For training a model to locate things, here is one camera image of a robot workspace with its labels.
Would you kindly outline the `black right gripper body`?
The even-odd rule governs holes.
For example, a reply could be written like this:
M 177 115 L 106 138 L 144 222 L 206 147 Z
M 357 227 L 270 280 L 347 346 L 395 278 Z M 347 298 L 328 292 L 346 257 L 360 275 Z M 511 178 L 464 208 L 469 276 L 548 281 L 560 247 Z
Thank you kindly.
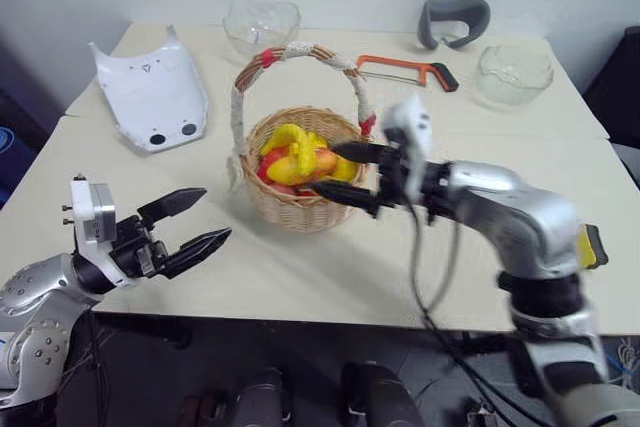
M 374 147 L 378 165 L 378 190 L 373 210 L 405 205 L 408 200 L 406 183 L 410 172 L 406 149 L 381 144 L 375 144 Z

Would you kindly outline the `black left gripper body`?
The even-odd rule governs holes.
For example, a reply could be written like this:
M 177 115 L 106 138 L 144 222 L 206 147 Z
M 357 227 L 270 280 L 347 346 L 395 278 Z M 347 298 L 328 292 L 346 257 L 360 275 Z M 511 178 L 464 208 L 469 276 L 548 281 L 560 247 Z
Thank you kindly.
M 110 257 L 127 278 L 151 278 L 164 270 L 168 254 L 162 241 L 156 241 L 142 219 L 133 215 L 116 224 L 116 240 Z

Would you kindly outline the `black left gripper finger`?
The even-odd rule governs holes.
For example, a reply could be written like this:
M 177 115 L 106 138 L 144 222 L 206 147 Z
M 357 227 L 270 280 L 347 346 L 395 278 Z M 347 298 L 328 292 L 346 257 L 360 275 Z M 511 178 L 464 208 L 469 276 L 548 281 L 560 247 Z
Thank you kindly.
M 137 212 L 142 224 L 146 228 L 153 228 L 157 222 L 190 209 L 206 193 L 205 188 L 179 189 L 145 204 L 138 208 Z
M 231 228 L 224 228 L 201 234 L 182 244 L 178 251 L 166 258 L 161 274 L 173 279 L 195 267 L 222 247 L 231 233 Z

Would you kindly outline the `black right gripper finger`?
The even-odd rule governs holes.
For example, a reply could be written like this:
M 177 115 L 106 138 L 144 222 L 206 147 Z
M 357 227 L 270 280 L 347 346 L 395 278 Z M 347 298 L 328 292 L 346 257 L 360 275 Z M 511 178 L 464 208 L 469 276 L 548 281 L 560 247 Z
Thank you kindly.
M 358 164 L 386 165 L 396 160 L 396 150 L 390 146 L 349 141 L 331 147 L 338 156 Z
M 310 184 L 310 188 L 319 196 L 331 202 L 355 207 L 376 218 L 380 203 L 369 189 L 355 187 L 350 183 L 337 180 L 322 180 Z

